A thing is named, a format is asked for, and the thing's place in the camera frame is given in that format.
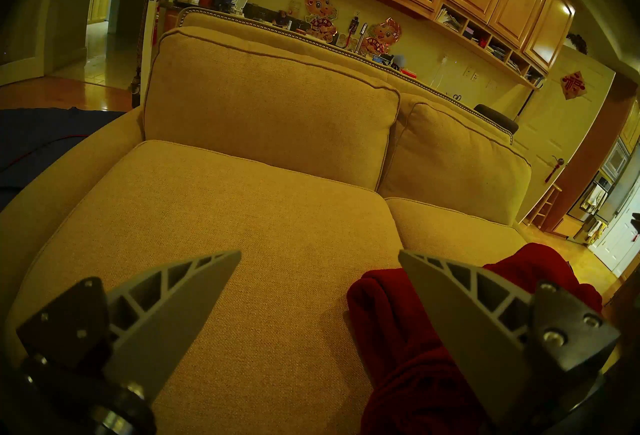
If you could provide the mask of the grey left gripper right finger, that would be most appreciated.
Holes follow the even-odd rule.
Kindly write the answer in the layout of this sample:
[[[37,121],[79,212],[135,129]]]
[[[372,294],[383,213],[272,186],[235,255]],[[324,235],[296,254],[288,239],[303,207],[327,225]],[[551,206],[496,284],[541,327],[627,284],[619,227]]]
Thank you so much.
[[[558,424],[602,383],[620,332],[559,284],[529,293],[462,262],[398,260],[491,424]]]

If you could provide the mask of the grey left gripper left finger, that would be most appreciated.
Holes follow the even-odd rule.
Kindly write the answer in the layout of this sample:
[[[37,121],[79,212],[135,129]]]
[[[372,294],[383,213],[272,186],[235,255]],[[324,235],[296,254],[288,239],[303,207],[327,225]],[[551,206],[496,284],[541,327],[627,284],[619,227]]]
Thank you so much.
[[[110,291],[79,280],[17,326],[26,352],[70,373],[133,382],[153,402],[241,261],[223,251],[144,270]]]

